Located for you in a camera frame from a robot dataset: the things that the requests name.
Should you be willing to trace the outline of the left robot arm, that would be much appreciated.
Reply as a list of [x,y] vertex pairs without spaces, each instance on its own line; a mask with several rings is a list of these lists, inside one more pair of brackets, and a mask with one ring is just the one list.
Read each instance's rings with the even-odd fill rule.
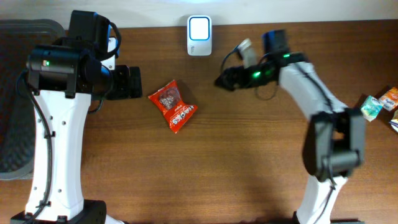
[[86,117],[93,101],[142,96],[141,71],[107,66],[119,57],[115,23],[92,11],[74,10],[68,34],[30,53],[21,77],[35,109],[32,188],[25,209],[11,223],[115,223],[102,200],[81,189]]

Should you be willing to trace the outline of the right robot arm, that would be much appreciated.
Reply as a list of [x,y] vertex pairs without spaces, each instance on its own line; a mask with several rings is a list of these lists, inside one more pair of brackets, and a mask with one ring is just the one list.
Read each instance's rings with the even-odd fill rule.
[[340,190],[364,162],[366,124],[359,108],[350,108],[327,88],[305,54],[291,52],[285,30],[262,36],[264,55],[256,59],[245,40],[233,49],[244,64],[220,68],[214,84],[225,90],[258,88],[276,82],[308,121],[302,158],[308,173],[303,200],[289,223],[331,223]]

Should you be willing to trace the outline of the teal tissue pack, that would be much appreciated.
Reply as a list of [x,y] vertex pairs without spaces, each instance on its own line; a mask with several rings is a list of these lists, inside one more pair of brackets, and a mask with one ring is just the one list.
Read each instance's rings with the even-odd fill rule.
[[383,104],[375,97],[369,95],[364,103],[361,105],[360,110],[364,118],[371,122],[377,118],[379,112],[382,110]]

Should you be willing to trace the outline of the orange tissue pack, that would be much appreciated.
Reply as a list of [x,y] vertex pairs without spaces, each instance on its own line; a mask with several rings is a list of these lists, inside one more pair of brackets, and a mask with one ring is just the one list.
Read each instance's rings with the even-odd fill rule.
[[391,88],[379,98],[379,102],[385,110],[392,111],[397,107],[398,90]]

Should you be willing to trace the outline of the red candy bag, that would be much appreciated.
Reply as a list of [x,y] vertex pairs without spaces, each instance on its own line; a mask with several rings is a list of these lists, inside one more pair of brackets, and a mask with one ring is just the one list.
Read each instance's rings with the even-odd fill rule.
[[177,133],[182,128],[198,108],[197,105],[189,105],[183,101],[175,80],[172,80],[154,94],[149,95],[148,99],[162,112],[169,124],[169,128],[174,133]]

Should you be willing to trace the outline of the yellow snack bag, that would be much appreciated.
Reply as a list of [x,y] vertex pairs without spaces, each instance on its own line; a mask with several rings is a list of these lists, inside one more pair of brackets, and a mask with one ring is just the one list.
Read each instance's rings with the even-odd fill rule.
[[394,115],[392,119],[389,121],[389,124],[391,125],[392,129],[395,132],[398,132],[398,110],[394,112]]

